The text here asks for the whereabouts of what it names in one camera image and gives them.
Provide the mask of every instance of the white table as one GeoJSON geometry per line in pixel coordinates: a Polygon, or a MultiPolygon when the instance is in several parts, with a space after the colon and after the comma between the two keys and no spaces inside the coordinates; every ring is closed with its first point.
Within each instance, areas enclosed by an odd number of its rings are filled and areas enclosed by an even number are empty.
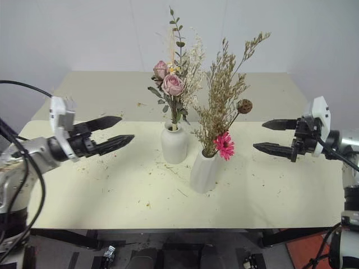
{"type": "MultiPolygon", "coordinates": [[[[163,123],[120,122],[94,133],[97,142],[135,134],[126,147],[104,156],[67,161],[45,175],[47,198],[35,228],[185,229],[330,226],[343,210],[341,162],[300,156],[296,163],[258,152],[257,142],[290,145],[293,131],[271,131],[258,122],[235,123],[236,154],[222,161],[218,184],[207,194],[189,187],[200,144],[188,134],[187,159],[166,164],[160,147],[163,123]]],[[[34,120],[27,138],[52,136],[49,122],[34,120]]],[[[37,209],[36,185],[29,205],[37,209]]]]}

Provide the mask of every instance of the floor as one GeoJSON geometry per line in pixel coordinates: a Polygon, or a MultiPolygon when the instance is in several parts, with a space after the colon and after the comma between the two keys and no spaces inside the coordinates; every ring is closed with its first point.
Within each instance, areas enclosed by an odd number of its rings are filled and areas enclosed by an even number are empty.
{"type": "MultiPolygon", "coordinates": [[[[120,240],[122,246],[116,249],[113,269],[126,268],[133,251],[144,248],[161,249],[164,243],[212,244],[217,247],[226,269],[243,269],[242,262],[249,254],[262,253],[268,269],[293,269],[287,247],[278,245],[260,249],[256,242],[259,233],[143,233],[132,234],[116,231],[101,231],[98,238],[106,241],[120,240]]],[[[98,269],[93,268],[94,257],[101,251],[91,251],[56,240],[32,236],[30,243],[36,246],[37,269],[98,269]]],[[[165,251],[165,269],[197,268],[197,252],[165,251]]]]}

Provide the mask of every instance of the flower bouquet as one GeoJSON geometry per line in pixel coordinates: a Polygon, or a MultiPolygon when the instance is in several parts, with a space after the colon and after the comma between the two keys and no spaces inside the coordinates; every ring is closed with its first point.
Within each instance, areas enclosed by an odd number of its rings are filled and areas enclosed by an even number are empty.
{"type": "Polygon", "coordinates": [[[155,65],[151,79],[155,82],[156,88],[150,86],[148,90],[159,98],[159,105],[164,105],[164,113],[168,109],[171,110],[171,122],[165,124],[161,135],[162,152],[167,162],[178,164],[187,156],[187,135],[179,121],[187,121],[188,111],[184,101],[200,89],[200,80],[203,76],[200,67],[204,53],[198,36],[197,44],[190,51],[185,51],[184,37],[181,34],[183,26],[178,23],[180,18],[175,18],[174,11],[171,8],[169,10],[172,16],[169,22],[172,27],[170,60],[168,63],[159,61],[155,65]]]}
{"type": "Polygon", "coordinates": [[[217,152],[228,161],[234,154],[234,142],[229,135],[229,128],[240,114],[247,114],[252,109],[252,102],[240,100],[248,85],[245,73],[238,74],[238,80],[232,82],[242,64],[255,51],[256,46],[267,39],[270,33],[260,33],[252,41],[247,41],[241,62],[236,65],[236,56],[228,53],[228,42],[223,39],[222,51],[217,54],[210,71],[206,73],[209,87],[208,106],[191,104],[198,113],[200,129],[194,131],[202,144],[203,150],[195,161],[191,173],[191,186],[204,193],[215,187],[217,169],[217,152]]]}

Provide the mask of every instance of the robotic arm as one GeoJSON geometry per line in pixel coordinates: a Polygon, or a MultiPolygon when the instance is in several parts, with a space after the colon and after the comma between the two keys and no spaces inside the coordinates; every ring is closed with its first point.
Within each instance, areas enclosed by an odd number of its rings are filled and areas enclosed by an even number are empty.
{"type": "MultiPolygon", "coordinates": [[[[53,96],[50,124],[55,135],[50,138],[38,137],[21,143],[41,174],[59,167],[61,162],[69,159],[75,162],[83,156],[104,155],[120,149],[134,138],[132,134],[119,135],[97,144],[91,139],[92,132],[110,128],[121,118],[107,116],[73,125],[74,116],[71,103],[53,96]]],[[[0,134],[3,132],[5,137],[8,137],[11,131],[6,125],[0,126],[0,134]]],[[[10,146],[0,155],[0,230],[2,231],[0,253],[6,253],[20,237],[24,237],[17,248],[0,262],[0,268],[2,265],[10,264],[13,267],[6,268],[30,268],[26,266],[28,260],[26,255],[31,255],[26,247],[29,235],[24,236],[24,233],[27,228],[27,206],[38,174],[35,168],[31,164],[25,164],[24,160],[23,152],[16,145],[10,146]],[[16,199],[11,204],[16,192],[18,192],[16,199]]]]}
{"type": "Polygon", "coordinates": [[[330,111],[324,98],[314,99],[304,115],[298,119],[271,120],[263,127],[272,130],[294,129],[291,147],[275,143],[257,143],[253,147],[267,154],[286,157],[292,162],[297,155],[324,154],[328,160],[343,161],[345,195],[341,227],[334,231],[329,263],[334,269],[359,268],[359,129],[330,130],[330,111]]]}

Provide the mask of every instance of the flower vase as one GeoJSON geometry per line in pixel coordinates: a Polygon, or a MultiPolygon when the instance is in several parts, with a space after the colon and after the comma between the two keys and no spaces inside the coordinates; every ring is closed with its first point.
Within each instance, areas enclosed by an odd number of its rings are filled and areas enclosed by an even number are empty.
{"type": "Polygon", "coordinates": [[[191,172],[190,186],[193,190],[206,193],[215,188],[218,162],[218,154],[207,158],[203,156],[202,151],[198,153],[191,172]]]}
{"type": "Polygon", "coordinates": [[[188,139],[185,130],[177,124],[177,130],[172,131],[171,122],[164,125],[161,134],[162,153],[166,162],[179,164],[187,157],[188,139]]]}

